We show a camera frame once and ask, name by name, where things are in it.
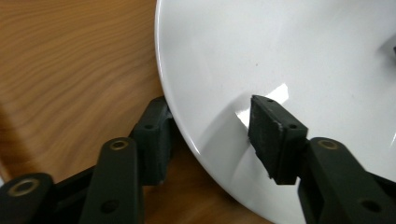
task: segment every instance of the white plate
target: white plate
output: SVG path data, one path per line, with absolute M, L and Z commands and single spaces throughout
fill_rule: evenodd
M 259 94 L 396 181 L 395 12 L 394 0 L 159 0 L 163 90 L 199 162 L 254 212 L 304 223 L 296 187 L 270 180 L 248 143 Z

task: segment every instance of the metal screw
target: metal screw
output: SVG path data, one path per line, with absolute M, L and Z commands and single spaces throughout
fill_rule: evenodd
M 128 146 L 128 142 L 123 141 L 123 140 L 119 140 L 119 141 L 115 141 L 110 145 L 110 148 L 113 150 L 121 150 L 124 149 Z
M 318 141 L 318 145 L 331 150 L 338 149 L 338 145 L 334 141 L 330 140 L 320 140 Z
M 20 197 L 35 190 L 40 185 L 40 181 L 35 178 L 26 178 L 12 186 L 8 190 L 8 195 L 11 197 Z

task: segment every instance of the wooden table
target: wooden table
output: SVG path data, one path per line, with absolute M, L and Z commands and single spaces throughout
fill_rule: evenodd
M 56 182 L 96 163 L 163 94 L 155 0 L 0 0 L 0 172 Z M 147 223 L 268 223 L 237 203 L 181 139 L 162 186 L 145 188 Z

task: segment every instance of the wood grain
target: wood grain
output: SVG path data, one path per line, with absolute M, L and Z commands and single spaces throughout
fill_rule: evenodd
M 155 0 L 0 0 L 0 173 L 56 182 L 96 163 L 163 94 Z M 159 187 L 145 188 L 150 223 L 269 223 L 231 198 L 184 141 Z

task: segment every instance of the screw hole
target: screw hole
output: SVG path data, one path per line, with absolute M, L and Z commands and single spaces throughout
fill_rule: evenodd
M 14 185 L 8 191 L 8 195 L 12 197 L 19 197 L 25 194 L 28 194 L 35 190 L 40 184 L 35 178 L 26 178 L 21 180 L 18 184 Z
M 365 209 L 369 210 L 370 212 L 374 212 L 374 213 L 379 213 L 382 211 L 381 206 L 371 200 L 363 200 L 361 201 L 361 206 L 363 206 Z
M 102 211 L 102 213 L 109 214 L 116 211 L 119 205 L 120 202 L 118 200 L 109 200 L 105 203 L 102 203 L 100 210 Z
M 338 149 L 338 145 L 336 143 L 334 143 L 333 141 L 330 140 L 320 140 L 318 141 L 318 144 L 321 147 L 327 148 L 327 149 Z
M 128 146 L 128 142 L 125 141 L 116 141 L 110 145 L 110 148 L 113 150 L 120 150 Z

